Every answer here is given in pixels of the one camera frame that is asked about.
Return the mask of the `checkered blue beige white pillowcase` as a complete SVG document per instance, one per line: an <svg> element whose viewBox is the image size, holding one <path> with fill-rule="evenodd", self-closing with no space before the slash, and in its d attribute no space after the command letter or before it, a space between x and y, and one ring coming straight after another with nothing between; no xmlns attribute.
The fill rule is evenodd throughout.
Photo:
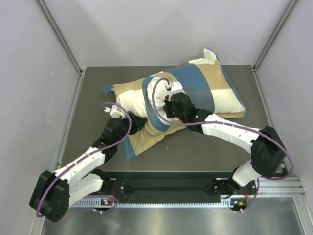
<svg viewBox="0 0 313 235"><path fill-rule="evenodd" d="M222 118L243 118L247 115L245 104L221 67L216 54L207 48L203 53L203 58L191 60L149 76L160 77L160 80L155 83L152 90L152 105L146 105L148 116L145 126L141 131L128 136L123 141L127 160L136 158L167 135L183 129L178 125L167 124L154 111L155 90L162 80L180 82L185 93L197 108L212 111ZM104 91L116 97L114 85L105 86Z"/></svg>

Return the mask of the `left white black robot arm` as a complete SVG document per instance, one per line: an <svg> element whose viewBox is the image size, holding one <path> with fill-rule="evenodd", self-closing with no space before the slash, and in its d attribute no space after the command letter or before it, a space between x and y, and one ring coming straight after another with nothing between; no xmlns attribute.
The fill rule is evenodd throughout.
<svg viewBox="0 0 313 235"><path fill-rule="evenodd" d="M107 121L101 136L80 157L56 171L44 171L29 201L36 215L57 222L85 196L108 193L111 183L97 168L117 153L118 145L128 135L142 130L146 122L146 118L132 112L117 114Z"/></svg>

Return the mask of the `white pillow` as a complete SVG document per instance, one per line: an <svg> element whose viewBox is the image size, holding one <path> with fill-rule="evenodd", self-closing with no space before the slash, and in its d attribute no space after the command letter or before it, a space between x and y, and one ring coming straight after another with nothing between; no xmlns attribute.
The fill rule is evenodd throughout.
<svg viewBox="0 0 313 235"><path fill-rule="evenodd" d="M146 105L152 105L152 90L158 80L160 80L160 77L155 76L139 79L134 82L114 85L113 89L116 94L116 101L127 111L131 111L141 118L146 118L148 116ZM175 117L168 118L163 110L165 97L170 93L165 88L166 84L167 82L165 80L158 83L154 96L155 105L159 113L165 119L175 122L178 119Z"/></svg>

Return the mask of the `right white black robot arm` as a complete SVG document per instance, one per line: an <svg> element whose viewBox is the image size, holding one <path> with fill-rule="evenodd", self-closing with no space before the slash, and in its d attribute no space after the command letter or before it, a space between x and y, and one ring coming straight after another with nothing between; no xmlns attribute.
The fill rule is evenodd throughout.
<svg viewBox="0 0 313 235"><path fill-rule="evenodd" d="M163 109L168 118L178 118L189 130L220 138L251 154L251 159L237 167L220 187L222 194L241 193L248 183L260 177L273 178L285 157L284 146L270 126L248 128L225 120L211 111L196 108L183 92L166 96Z"/></svg>

